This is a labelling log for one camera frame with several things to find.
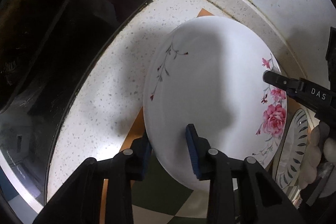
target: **dark green square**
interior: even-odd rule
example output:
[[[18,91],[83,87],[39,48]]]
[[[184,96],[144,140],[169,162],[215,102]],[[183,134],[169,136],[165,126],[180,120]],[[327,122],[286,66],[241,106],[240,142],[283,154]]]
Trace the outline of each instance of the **dark green square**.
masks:
[[[168,215],[175,215],[193,190],[174,180],[152,155],[142,182],[132,187],[132,204]]]
[[[206,224],[206,218],[179,217],[174,216],[168,224]]]

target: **white stone countertop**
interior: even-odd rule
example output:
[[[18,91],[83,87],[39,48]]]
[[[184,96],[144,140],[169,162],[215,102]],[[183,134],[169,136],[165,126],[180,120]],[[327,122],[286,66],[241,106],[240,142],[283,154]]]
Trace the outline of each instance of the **white stone countertop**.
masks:
[[[153,0],[111,41],[80,89],[58,136],[48,179],[48,200],[87,157],[119,152],[139,110],[147,68],[164,37],[205,8],[206,0]]]

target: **pink rose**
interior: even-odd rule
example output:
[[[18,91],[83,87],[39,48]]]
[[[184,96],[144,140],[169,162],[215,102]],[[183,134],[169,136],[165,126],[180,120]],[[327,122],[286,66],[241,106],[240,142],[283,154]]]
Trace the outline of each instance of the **pink rose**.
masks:
[[[279,88],[274,88],[271,90],[271,95],[276,102],[280,102],[281,100],[286,99],[286,92]]]
[[[286,121],[286,110],[280,104],[269,105],[265,110],[264,122],[262,124],[264,133],[271,134],[273,137],[280,137],[283,133]]]
[[[266,60],[265,58],[263,58],[262,59],[262,65],[263,66],[266,66],[266,68],[270,68],[270,66],[269,66],[269,62],[270,62],[271,60]]]

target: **silver bolt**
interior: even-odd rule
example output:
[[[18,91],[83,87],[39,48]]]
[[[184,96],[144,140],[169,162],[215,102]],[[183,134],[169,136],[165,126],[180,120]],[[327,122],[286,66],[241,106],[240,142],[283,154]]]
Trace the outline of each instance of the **silver bolt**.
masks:
[[[208,153],[210,154],[210,155],[217,155],[218,154],[218,150],[216,149],[216,148],[210,148],[209,150],[208,150]]]
[[[125,149],[123,151],[123,154],[126,156],[132,155],[133,154],[133,150],[132,149]]]
[[[246,160],[249,164],[255,164],[256,163],[256,159],[254,157],[248,157]]]

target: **white plate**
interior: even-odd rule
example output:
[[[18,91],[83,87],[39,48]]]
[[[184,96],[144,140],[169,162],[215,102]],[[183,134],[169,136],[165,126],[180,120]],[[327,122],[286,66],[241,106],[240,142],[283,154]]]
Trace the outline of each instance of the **white plate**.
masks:
[[[281,151],[276,182],[284,189],[300,168],[307,144],[308,122],[303,109],[299,109],[289,125]]]
[[[156,156],[174,179],[191,189],[209,188],[192,170],[189,123],[229,157],[253,155],[263,167],[269,164],[282,137],[287,99],[263,82],[266,69],[280,72],[260,37],[232,19],[199,17],[172,31],[149,67],[143,109]]]

